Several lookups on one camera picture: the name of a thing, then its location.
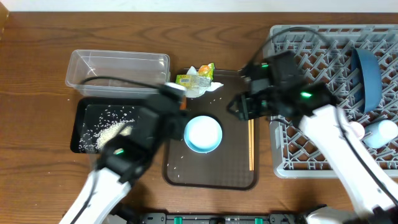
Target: gray dish rack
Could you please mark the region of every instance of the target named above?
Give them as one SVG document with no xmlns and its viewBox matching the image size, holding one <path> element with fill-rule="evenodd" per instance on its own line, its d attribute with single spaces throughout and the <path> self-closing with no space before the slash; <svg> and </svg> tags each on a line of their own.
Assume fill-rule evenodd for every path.
<svg viewBox="0 0 398 224">
<path fill-rule="evenodd" d="M 327 83 L 350 121 L 357 121 L 363 126 L 382 119 L 398 123 L 398 25 L 273 26 L 270 35 L 297 26 L 309 27 L 332 38 L 331 48 L 304 30 L 288 32 L 263 49 L 264 57 L 293 50 L 305 79 L 310 83 Z M 356 102 L 353 97 L 362 85 L 354 86 L 352 82 L 353 77 L 359 75 L 358 70 L 351 72 L 352 48 L 370 50 L 377 57 L 381 69 L 382 100 L 375 110 L 366 114 L 358 109 L 363 102 Z M 274 118 L 287 121 L 283 116 Z M 336 178 L 321 152 L 298 129 L 274 121 L 270 123 L 270 133 L 272 163 L 278 177 Z M 380 149 L 367 149 L 390 177 L 398 177 L 398 138 Z"/>
</svg>

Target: wooden table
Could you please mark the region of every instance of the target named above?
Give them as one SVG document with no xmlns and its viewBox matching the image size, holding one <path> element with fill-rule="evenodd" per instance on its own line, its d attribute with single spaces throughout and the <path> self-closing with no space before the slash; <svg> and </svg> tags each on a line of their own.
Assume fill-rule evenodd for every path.
<svg viewBox="0 0 398 224">
<path fill-rule="evenodd" d="M 0 223 L 57 223 L 89 172 L 69 150 L 80 95 L 65 85 L 75 49 L 168 54 L 171 72 L 214 62 L 239 69 L 276 24 L 389 24 L 398 14 L 12 12 L 0 42 Z M 173 187 L 163 149 L 125 201 L 170 213 L 352 210 L 337 179 L 280 179 L 261 121 L 260 178 L 250 191 Z"/>
</svg>

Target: wooden chopstick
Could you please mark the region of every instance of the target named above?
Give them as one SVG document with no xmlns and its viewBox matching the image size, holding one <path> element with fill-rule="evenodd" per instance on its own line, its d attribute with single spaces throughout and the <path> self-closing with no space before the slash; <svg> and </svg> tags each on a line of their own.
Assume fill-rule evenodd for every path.
<svg viewBox="0 0 398 224">
<path fill-rule="evenodd" d="M 249 170 L 254 170 L 254 121 L 248 121 L 249 132 Z"/>
<path fill-rule="evenodd" d="M 251 119 L 251 170 L 254 170 L 254 120 Z"/>
</svg>

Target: black tray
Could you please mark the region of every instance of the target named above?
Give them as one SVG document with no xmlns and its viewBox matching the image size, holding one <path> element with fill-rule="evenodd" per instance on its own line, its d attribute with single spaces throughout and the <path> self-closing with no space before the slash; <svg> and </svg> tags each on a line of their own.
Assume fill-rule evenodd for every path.
<svg viewBox="0 0 398 224">
<path fill-rule="evenodd" d="M 91 138 L 91 142 L 96 142 L 97 138 L 93 134 L 105 128 L 101 127 L 104 123 L 100 124 L 100 117 L 106 118 L 104 122 L 107 122 L 107 120 L 109 122 L 119 121 L 122 117 L 126 120 L 135 119 L 138 121 L 138 109 L 143 102 L 143 99 L 100 97 L 86 97 L 81 99 L 76 110 L 75 124 L 73 125 L 72 138 L 70 140 L 70 150 L 75 153 L 99 153 L 100 151 L 96 149 L 79 148 L 80 140 Z M 112 111 L 117 116 L 108 116 L 107 112 L 109 111 Z"/>
<path fill-rule="evenodd" d="M 224 84 L 214 92 L 187 99 L 190 114 L 212 114 L 223 127 L 221 144 L 207 154 L 192 151 L 185 141 L 171 140 L 166 145 L 163 163 L 164 179 L 171 185 L 249 190 L 258 180 L 259 125 L 254 121 L 254 169 L 249 170 L 249 129 L 226 111 L 235 94 L 247 90 L 235 71 L 215 70 L 214 82 Z"/>
</svg>

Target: green connector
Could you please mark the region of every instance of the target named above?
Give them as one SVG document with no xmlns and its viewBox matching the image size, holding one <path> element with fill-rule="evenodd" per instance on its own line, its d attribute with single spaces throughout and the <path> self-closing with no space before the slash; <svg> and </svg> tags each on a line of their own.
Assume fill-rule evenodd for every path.
<svg viewBox="0 0 398 224">
<path fill-rule="evenodd" d="M 262 224 L 262 218 L 255 218 L 254 219 L 254 224 Z"/>
<path fill-rule="evenodd" d="M 174 224 L 182 224 L 182 217 L 175 217 Z"/>
</svg>

